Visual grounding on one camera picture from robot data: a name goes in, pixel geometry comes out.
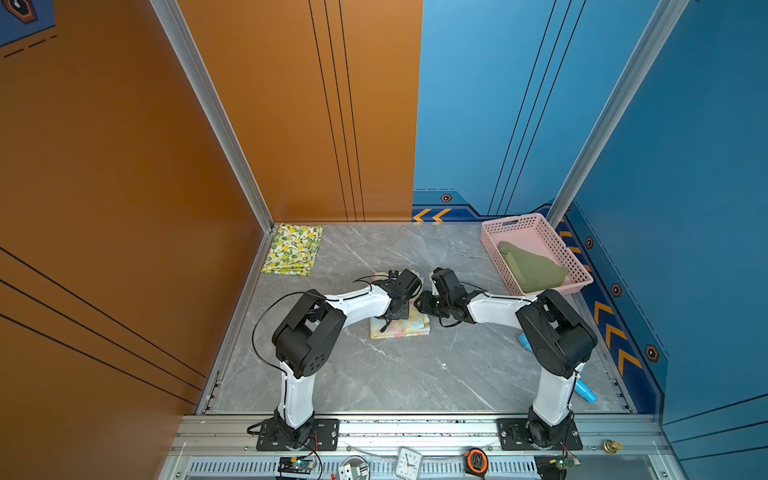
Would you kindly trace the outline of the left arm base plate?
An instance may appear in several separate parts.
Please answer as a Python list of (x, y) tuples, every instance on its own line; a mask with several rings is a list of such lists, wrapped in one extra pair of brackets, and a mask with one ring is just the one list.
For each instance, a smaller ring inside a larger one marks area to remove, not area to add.
[(298, 428), (292, 428), (279, 416), (265, 420), (259, 426), (258, 451), (287, 452), (296, 450), (335, 451), (339, 439), (338, 419), (311, 417)]

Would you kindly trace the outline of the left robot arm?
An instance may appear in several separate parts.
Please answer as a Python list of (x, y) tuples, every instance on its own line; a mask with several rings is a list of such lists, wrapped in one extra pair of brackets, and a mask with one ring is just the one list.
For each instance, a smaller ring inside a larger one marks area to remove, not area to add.
[(314, 444), (315, 374), (329, 360), (342, 330), (370, 318), (387, 325), (407, 319), (421, 287), (421, 279), (405, 269), (357, 291), (323, 295), (312, 289), (301, 294), (272, 336), (282, 378), (274, 413), (279, 441), (290, 448)]

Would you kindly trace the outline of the brass round knob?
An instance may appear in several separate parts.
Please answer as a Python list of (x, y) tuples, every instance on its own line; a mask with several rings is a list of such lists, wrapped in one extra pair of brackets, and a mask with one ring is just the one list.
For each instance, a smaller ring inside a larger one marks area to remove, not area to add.
[(620, 441), (605, 440), (603, 442), (603, 449), (609, 454), (617, 454), (624, 449), (624, 445)]

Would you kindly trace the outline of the white power plug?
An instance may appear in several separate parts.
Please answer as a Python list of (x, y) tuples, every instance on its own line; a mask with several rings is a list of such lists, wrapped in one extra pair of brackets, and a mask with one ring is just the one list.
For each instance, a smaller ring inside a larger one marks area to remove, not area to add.
[(370, 465), (360, 456), (345, 459), (338, 468), (337, 480), (370, 480)]

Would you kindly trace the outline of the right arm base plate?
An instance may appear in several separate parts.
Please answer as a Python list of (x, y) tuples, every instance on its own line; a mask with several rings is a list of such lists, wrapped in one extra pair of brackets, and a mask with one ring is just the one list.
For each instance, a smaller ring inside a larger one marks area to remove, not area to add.
[(556, 426), (539, 419), (500, 418), (496, 427), (504, 451), (583, 449), (573, 414)]

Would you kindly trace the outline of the pastel floral skirt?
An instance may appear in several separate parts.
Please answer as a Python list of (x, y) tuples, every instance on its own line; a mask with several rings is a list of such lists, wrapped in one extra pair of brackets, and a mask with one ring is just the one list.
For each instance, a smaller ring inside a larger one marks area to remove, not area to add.
[(415, 274), (418, 286), (410, 294), (409, 316), (406, 319), (369, 319), (369, 335), (373, 340), (394, 339), (413, 336), (424, 336), (430, 333), (430, 320), (426, 314), (422, 314), (414, 302), (423, 291), (423, 282), (420, 274)]

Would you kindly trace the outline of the orange black tape measure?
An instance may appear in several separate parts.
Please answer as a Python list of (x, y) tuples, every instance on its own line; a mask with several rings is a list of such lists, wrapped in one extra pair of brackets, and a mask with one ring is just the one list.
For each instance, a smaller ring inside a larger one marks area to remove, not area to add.
[(484, 479), (489, 469), (487, 454), (480, 448), (470, 448), (463, 455), (464, 473)]

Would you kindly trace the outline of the green circuit board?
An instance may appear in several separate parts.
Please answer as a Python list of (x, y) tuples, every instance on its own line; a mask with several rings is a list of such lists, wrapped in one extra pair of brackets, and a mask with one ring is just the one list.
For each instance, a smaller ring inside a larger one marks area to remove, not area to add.
[(317, 462), (306, 456), (282, 456), (278, 459), (276, 476), (278, 479), (309, 479), (317, 468)]

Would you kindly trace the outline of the white square clock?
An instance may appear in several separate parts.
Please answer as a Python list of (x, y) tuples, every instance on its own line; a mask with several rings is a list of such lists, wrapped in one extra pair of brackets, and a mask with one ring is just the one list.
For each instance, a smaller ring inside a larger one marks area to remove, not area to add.
[(418, 480), (422, 460), (421, 453), (407, 447), (400, 447), (395, 464), (395, 477), (400, 480)]

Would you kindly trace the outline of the lemon print skirt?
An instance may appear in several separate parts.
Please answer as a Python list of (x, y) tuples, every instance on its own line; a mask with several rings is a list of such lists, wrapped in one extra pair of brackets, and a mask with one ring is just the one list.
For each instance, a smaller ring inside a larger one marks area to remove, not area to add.
[(279, 225), (261, 272), (309, 276), (322, 236), (323, 227), (319, 225)]

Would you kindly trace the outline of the light blue plastic tube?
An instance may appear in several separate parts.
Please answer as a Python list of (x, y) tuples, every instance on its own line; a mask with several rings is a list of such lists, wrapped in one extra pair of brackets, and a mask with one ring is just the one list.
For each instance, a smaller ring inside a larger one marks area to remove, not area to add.
[[(533, 352), (532, 347), (524, 333), (519, 335), (518, 340), (526, 350)], [(581, 378), (578, 378), (576, 381), (575, 391), (588, 403), (595, 403), (597, 401), (597, 395), (581, 380)]]

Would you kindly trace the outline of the olive green skirt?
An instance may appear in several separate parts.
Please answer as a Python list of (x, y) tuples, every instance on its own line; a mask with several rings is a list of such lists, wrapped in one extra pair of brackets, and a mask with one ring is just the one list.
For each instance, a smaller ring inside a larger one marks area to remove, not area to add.
[(498, 250), (520, 289), (525, 293), (560, 287), (568, 276), (567, 268), (509, 242), (500, 242)]

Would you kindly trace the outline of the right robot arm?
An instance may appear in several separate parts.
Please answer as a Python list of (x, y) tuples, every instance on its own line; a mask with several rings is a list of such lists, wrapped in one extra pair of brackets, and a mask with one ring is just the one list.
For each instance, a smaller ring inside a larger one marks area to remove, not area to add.
[(572, 397), (598, 338), (578, 312), (553, 289), (532, 297), (469, 292), (453, 270), (436, 269), (433, 289), (422, 292), (416, 308), (438, 319), (496, 324), (521, 330), (541, 366), (536, 397), (517, 431), (499, 434), (535, 449), (583, 448), (572, 410)]

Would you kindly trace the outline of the pink plastic basket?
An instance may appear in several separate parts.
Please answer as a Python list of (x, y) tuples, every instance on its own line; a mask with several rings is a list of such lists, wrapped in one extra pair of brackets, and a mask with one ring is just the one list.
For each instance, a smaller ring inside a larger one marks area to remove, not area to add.
[(578, 257), (582, 251), (576, 245), (567, 243), (575, 237), (568, 229), (555, 230), (540, 213), (505, 217), (485, 221), (481, 224), (481, 243), (496, 267), (507, 291), (511, 295), (533, 295), (540, 290), (525, 292), (518, 276), (509, 268), (499, 250), (502, 242), (510, 243), (530, 254), (548, 258), (567, 270), (563, 283), (555, 290), (563, 295), (580, 292), (593, 283), (591, 270)]

